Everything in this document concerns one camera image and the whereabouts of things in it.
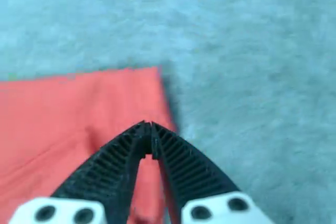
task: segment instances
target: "red fabric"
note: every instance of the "red fabric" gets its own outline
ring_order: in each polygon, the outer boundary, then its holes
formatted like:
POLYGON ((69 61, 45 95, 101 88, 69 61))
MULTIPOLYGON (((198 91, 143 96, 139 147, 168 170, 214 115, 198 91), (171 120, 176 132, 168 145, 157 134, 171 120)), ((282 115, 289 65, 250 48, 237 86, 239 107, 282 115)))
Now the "red fabric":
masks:
MULTIPOLYGON (((49 196, 101 145, 142 120, 173 127, 157 68, 0 82, 0 223, 25 201, 49 196)), ((161 223, 163 207, 149 156, 128 223, 161 223)))

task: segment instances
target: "screw hole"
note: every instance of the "screw hole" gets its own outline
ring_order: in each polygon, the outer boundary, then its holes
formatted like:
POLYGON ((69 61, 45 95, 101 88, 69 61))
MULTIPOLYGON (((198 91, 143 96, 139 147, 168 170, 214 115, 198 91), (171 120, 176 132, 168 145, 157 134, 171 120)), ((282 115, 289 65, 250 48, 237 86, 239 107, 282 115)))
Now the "screw hole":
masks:
POLYGON ((40 208, 35 214, 36 221, 50 220, 55 214, 56 208, 54 206, 44 206, 40 208))
POLYGON ((93 220, 93 211, 90 208, 83 208, 75 214, 76 224, 89 224, 93 220))
POLYGON ((233 198, 228 202, 229 208, 232 211, 245 211, 248 209, 247 203, 239 198, 233 198))
POLYGON ((191 216, 196 220, 206 220, 211 217, 211 212, 204 206, 197 206, 191 210, 191 216))

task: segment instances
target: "floor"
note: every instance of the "floor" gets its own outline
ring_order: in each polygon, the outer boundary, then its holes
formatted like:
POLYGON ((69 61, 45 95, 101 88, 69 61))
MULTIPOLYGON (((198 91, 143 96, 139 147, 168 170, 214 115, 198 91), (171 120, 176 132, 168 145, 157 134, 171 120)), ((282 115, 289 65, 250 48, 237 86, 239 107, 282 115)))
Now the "floor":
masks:
POLYGON ((276 223, 336 223, 336 0, 0 2, 0 80, 162 65, 180 134, 276 223))

